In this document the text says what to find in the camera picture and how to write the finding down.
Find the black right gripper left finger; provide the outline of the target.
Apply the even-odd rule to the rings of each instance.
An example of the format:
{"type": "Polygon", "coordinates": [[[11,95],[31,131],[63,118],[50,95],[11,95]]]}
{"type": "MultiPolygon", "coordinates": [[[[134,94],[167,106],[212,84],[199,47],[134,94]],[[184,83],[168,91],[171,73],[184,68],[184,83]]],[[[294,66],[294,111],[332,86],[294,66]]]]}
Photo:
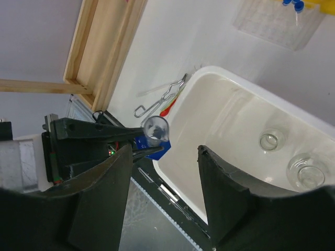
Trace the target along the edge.
{"type": "Polygon", "coordinates": [[[132,170],[123,146],[44,192],[1,190],[1,250],[118,250],[132,170]]]}

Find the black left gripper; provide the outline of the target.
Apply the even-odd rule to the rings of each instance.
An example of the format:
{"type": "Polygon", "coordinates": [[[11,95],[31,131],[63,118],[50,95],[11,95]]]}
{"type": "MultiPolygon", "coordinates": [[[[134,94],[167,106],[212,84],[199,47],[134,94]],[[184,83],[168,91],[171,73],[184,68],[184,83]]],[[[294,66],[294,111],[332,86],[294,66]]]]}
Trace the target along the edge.
{"type": "MultiPolygon", "coordinates": [[[[143,128],[124,128],[70,118],[52,121],[55,132],[44,132],[43,153],[47,181],[58,184],[75,177],[110,157],[108,143],[144,135],[143,128]]],[[[163,146],[132,148],[132,162],[162,151],[163,146]]]]}

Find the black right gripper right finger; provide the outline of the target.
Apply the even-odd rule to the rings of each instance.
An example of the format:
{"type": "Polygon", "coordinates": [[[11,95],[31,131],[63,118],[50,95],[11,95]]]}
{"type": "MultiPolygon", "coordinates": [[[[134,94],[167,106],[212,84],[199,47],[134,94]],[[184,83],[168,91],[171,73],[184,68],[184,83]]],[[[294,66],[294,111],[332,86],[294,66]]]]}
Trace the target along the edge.
{"type": "Polygon", "coordinates": [[[217,250],[334,250],[334,186],[296,193],[198,147],[208,233],[217,250]]]}

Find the red orange stirring rod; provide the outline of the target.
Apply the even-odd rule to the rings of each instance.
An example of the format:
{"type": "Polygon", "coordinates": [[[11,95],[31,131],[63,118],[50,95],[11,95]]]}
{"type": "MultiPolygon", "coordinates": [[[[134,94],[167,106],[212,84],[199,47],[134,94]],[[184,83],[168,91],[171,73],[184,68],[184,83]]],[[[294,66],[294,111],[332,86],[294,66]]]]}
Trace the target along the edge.
{"type": "Polygon", "coordinates": [[[159,116],[166,117],[169,113],[173,105],[175,104],[176,100],[178,99],[179,95],[181,94],[181,90],[171,99],[171,101],[161,110],[159,116]]]}

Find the small glass flask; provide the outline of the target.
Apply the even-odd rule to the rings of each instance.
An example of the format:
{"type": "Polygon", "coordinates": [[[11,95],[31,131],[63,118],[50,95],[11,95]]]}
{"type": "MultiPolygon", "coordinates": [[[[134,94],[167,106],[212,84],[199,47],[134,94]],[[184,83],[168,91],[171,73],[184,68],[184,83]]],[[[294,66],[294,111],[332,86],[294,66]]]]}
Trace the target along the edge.
{"type": "Polygon", "coordinates": [[[288,162],[286,177],[299,192],[334,185],[334,162],[324,155],[300,153],[288,162]]]}

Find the small glass beaker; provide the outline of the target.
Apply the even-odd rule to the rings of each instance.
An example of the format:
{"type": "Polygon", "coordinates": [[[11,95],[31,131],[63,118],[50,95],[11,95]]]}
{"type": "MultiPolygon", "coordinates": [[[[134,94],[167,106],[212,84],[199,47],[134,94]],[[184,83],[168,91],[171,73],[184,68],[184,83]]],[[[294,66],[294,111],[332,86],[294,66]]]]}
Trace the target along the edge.
{"type": "Polygon", "coordinates": [[[285,144],[285,135],[278,129],[266,129],[259,137],[259,146],[265,152],[274,152],[280,150],[285,144]]]}

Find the white plastic storage bin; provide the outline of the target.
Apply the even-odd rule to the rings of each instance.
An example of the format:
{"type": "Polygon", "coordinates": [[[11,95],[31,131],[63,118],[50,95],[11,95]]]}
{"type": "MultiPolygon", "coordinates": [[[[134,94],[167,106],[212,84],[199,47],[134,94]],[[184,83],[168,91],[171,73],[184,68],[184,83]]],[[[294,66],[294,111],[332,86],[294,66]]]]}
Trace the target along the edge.
{"type": "Polygon", "coordinates": [[[167,121],[171,148],[153,163],[154,169],[203,221],[200,145],[257,179],[293,192],[286,167],[295,155],[316,153],[334,162],[333,126],[217,66],[192,75],[167,121]],[[285,144],[265,152],[259,137],[270,128],[284,133],[285,144]]]}

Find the clear plastic tube rack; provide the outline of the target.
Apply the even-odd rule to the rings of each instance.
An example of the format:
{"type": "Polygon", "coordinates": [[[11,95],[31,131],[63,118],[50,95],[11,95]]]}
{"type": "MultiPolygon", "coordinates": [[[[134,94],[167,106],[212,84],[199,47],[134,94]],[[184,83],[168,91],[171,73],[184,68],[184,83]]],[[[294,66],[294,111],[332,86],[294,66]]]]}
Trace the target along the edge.
{"type": "Polygon", "coordinates": [[[303,49],[326,17],[318,9],[305,9],[296,26],[294,5],[280,1],[243,1],[233,26],[244,33],[293,51],[303,49]]]}

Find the blue capped test tube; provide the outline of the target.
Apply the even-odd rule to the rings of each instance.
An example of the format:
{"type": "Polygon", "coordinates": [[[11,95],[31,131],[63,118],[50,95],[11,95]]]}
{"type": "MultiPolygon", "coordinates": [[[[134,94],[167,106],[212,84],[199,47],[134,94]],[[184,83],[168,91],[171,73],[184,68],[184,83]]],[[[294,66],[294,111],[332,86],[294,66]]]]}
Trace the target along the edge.
{"type": "Polygon", "coordinates": [[[299,26],[300,23],[300,13],[304,10],[305,3],[301,0],[293,0],[294,10],[296,13],[296,26],[299,26]]]}

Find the yellow test tube rack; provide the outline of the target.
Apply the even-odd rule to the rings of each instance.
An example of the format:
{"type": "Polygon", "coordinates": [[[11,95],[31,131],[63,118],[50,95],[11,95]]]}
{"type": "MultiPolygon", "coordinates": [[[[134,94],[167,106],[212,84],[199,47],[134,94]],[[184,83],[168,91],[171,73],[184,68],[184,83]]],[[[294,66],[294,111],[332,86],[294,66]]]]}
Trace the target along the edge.
{"type": "Polygon", "coordinates": [[[322,14],[334,16],[334,0],[307,0],[304,3],[304,10],[316,8],[322,14]]]}

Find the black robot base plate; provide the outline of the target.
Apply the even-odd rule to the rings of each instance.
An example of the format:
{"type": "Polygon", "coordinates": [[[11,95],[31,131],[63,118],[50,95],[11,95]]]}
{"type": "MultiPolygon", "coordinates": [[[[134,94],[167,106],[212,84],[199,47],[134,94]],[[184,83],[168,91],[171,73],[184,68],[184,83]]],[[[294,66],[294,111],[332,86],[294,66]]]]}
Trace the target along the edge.
{"type": "Polygon", "coordinates": [[[203,249],[211,250],[208,226],[182,200],[172,202],[168,192],[178,196],[154,169],[153,161],[143,158],[133,165],[132,178],[179,224],[179,226],[203,249]]]}

